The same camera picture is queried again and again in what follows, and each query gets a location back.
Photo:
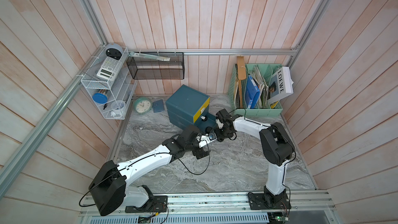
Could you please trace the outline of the teal bottom drawer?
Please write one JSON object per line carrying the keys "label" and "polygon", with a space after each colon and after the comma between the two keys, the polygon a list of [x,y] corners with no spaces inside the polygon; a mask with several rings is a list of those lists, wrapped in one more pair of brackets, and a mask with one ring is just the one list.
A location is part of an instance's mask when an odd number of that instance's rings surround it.
{"label": "teal bottom drawer", "polygon": [[[207,116],[207,120],[202,121],[202,116]],[[216,116],[211,113],[207,113],[206,115],[202,116],[195,122],[195,125],[200,129],[201,132],[208,134],[217,125]]]}

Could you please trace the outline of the yellow top drawer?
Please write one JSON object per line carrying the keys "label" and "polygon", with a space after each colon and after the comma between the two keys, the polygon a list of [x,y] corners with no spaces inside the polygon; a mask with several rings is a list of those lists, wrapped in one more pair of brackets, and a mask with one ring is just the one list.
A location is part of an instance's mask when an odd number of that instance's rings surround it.
{"label": "yellow top drawer", "polygon": [[203,105],[197,110],[197,112],[193,116],[194,122],[196,122],[202,116],[203,113],[206,115],[209,103],[210,103],[210,97],[208,97],[208,99],[203,103]]}

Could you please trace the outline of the teal drawer cabinet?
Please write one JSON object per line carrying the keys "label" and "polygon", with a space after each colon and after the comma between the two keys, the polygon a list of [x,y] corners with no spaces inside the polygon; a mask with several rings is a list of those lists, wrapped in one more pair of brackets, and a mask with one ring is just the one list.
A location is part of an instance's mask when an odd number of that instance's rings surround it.
{"label": "teal drawer cabinet", "polygon": [[184,130],[189,125],[195,125],[193,116],[209,95],[182,85],[166,101],[170,123]]}

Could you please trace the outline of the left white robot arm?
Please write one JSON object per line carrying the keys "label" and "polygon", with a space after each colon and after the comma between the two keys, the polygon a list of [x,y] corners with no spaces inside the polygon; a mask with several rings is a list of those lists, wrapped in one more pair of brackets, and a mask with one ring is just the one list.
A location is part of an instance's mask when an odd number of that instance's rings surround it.
{"label": "left white robot arm", "polygon": [[83,205],[79,202],[79,206],[96,206],[101,216],[107,216],[128,197],[134,207],[146,211],[153,202],[152,192],[145,185],[128,190],[129,185],[147,173],[179,160],[187,152],[192,152],[197,159],[209,156],[209,150],[203,147],[216,138],[214,132],[203,134],[196,126],[190,125],[181,134],[172,136],[154,150],[135,159],[118,164],[110,160],[103,164],[88,187],[94,203]]}

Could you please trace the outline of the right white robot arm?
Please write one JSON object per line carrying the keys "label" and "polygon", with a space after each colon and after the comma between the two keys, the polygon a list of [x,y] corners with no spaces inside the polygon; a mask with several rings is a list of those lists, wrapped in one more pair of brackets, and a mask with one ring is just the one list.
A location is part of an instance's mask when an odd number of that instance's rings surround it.
{"label": "right white robot arm", "polygon": [[287,164],[294,160],[295,147],[281,123],[259,123],[242,115],[230,115],[222,109],[216,113],[215,135],[217,140],[231,139],[236,132],[246,133],[261,141],[268,161],[267,183],[264,193],[247,194],[250,209],[291,209],[290,194],[285,185]]}

